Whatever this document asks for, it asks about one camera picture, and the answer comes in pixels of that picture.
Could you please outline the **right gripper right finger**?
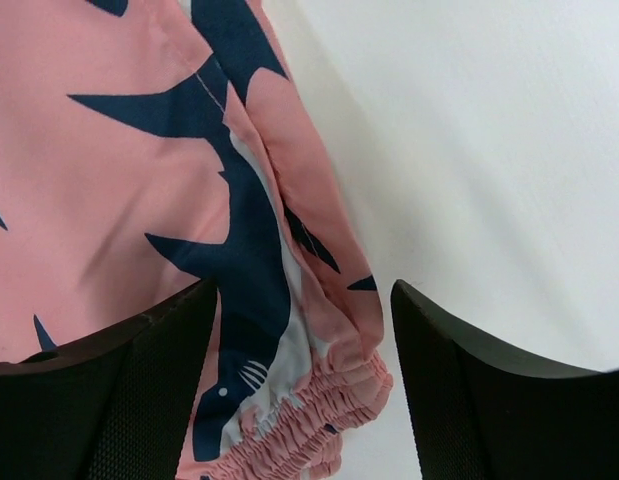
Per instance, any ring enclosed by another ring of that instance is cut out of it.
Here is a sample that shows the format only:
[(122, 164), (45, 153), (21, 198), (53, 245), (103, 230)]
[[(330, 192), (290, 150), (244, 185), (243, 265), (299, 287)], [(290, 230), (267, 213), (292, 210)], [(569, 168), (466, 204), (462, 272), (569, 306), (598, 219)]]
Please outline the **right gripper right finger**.
[(619, 479), (619, 369), (507, 343), (405, 281), (394, 336), (426, 479)]

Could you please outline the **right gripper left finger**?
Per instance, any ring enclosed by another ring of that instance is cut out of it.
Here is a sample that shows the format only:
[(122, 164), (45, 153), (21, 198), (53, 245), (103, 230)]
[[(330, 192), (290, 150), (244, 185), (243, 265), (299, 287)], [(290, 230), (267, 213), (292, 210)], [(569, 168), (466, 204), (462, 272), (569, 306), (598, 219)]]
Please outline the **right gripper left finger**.
[(0, 479), (172, 479), (215, 317), (199, 281), (151, 309), (0, 363)]

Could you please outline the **pink shark print shorts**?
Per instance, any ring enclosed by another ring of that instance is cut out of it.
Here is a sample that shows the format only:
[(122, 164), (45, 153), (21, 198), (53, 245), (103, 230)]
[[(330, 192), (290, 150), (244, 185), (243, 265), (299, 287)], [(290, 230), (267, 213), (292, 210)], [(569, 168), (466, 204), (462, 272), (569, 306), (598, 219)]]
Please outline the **pink shark print shorts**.
[(218, 288), (180, 479), (326, 479), (392, 378), (258, 1), (0, 1), (0, 361)]

